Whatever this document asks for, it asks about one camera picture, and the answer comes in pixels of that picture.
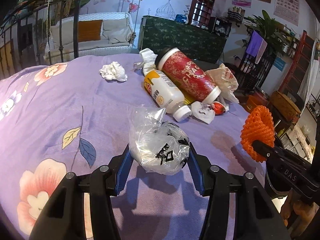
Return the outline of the orange foam fruit net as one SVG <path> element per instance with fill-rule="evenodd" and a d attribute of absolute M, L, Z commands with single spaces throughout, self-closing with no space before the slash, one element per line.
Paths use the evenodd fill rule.
<path fill-rule="evenodd" d="M 252 143 L 259 140 L 270 147 L 274 147 L 275 132 L 271 112 L 265 106 L 257 106 L 247 117 L 241 131 L 241 145 L 247 154 L 256 162 L 262 163 L 267 159 L 257 153 Z"/>

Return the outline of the clear plastic bag with print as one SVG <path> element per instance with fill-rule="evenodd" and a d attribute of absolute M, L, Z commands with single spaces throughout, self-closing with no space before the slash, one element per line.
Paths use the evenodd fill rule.
<path fill-rule="evenodd" d="M 129 149 L 146 172 L 172 176 L 185 167 L 190 140 L 176 124 L 165 121 L 165 108 L 129 109 Z"/>

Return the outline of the wooden round stool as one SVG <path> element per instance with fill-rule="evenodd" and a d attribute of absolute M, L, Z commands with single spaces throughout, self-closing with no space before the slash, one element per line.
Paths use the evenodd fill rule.
<path fill-rule="evenodd" d="M 285 121 L 296 124 L 300 118 L 301 110 L 285 94 L 275 90 L 269 99 L 267 107 L 270 110 L 276 110 Z"/>

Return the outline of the red snack wrapper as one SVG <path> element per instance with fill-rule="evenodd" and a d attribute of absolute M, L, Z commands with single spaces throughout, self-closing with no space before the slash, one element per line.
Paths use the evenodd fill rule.
<path fill-rule="evenodd" d="M 214 101 L 211 104 L 211 107 L 214 110 L 215 115 L 223 115 L 226 112 L 225 106 L 222 103 L 218 102 L 218 101 Z"/>

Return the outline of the red ladder shelf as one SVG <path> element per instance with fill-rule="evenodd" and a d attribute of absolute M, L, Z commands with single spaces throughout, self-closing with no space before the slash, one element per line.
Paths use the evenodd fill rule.
<path fill-rule="evenodd" d="M 279 87 L 281 93 L 298 93 L 311 60 L 314 42 L 314 39 L 304 30 L 295 50 L 289 71 Z"/>

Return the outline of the crumpled beige paper bag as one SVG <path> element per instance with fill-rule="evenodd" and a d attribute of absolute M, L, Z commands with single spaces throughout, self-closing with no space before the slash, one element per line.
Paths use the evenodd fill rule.
<path fill-rule="evenodd" d="M 205 73 L 219 87 L 221 90 L 220 96 L 222 98 L 232 103 L 239 103 L 239 100 L 234 95 L 234 92 L 239 86 L 238 81 L 225 64 L 222 63 L 218 68 L 207 70 Z"/>

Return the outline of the red tea cup black lid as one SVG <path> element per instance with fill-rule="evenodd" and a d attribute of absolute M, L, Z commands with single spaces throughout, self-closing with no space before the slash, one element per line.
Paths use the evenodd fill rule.
<path fill-rule="evenodd" d="M 197 64 L 178 48 L 165 48 L 155 59 L 155 66 L 195 100 L 212 104 L 221 89 Z"/>

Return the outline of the green potted plant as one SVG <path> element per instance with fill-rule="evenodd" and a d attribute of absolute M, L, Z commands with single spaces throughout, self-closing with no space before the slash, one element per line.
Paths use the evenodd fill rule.
<path fill-rule="evenodd" d="M 267 49 L 271 54 L 289 53 L 294 35 L 287 26 L 271 18 L 265 10 L 262 10 L 262 16 L 247 16 L 244 20 L 247 30 L 256 31 L 266 41 Z"/>

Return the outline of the white orange drink bottle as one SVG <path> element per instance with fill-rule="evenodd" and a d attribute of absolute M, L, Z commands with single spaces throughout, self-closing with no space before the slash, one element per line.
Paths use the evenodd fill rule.
<path fill-rule="evenodd" d="M 144 78 L 144 87 L 160 108 L 165 108 L 177 122 L 188 118 L 192 112 L 184 103 L 180 89 L 160 70 L 150 71 Z"/>

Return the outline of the green patterned counter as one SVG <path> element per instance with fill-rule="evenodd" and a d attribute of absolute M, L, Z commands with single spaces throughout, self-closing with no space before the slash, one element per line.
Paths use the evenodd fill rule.
<path fill-rule="evenodd" d="M 138 49 L 159 54 L 164 48 L 178 48 L 191 59 L 216 63 L 227 39 L 210 31 L 155 16 L 144 16 L 139 30 Z"/>

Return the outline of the crumpled white tissue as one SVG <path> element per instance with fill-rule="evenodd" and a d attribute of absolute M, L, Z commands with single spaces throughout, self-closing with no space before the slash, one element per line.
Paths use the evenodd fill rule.
<path fill-rule="evenodd" d="M 127 81 L 127 74 L 125 72 L 125 69 L 117 61 L 113 61 L 110 64 L 103 65 L 103 67 L 99 70 L 99 73 L 101 77 L 106 81 Z"/>

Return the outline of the red phone booth cabinet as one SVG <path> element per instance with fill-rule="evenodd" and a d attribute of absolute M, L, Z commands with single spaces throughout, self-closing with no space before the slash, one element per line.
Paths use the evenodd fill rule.
<path fill-rule="evenodd" d="M 214 3 L 215 0 L 192 0 L 188 15 L 188 24 L 200 28 L 208 27 Z"/>

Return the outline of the white wicker sofa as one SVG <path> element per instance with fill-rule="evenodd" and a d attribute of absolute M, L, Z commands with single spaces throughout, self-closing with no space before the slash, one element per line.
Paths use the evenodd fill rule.
<path fill-rule="evenodd" d="M 64 18 L 50 27 L 43 59 L 47 63 L 74 59 L 74 17 Z M 100 12 L 79 16 L 78 55 L 106 56 L 128 54 L 135 39 L 128 12 Z"/>

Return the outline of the orange cushion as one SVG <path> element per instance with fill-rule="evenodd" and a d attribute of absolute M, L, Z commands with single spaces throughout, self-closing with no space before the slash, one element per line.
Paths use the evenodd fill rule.
<path fill-rule="evenodd" d="M 103 20 L 80 21 L 78 23 L 78 42 L 99 41 Z"/>

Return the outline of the black iron railing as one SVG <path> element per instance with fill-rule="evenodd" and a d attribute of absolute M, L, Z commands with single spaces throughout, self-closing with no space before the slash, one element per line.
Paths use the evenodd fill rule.
<path fill-rule="evenodd" d="M 81 0 L 17 0 L 1 20 L 1 79 L 79 57 Z"/>

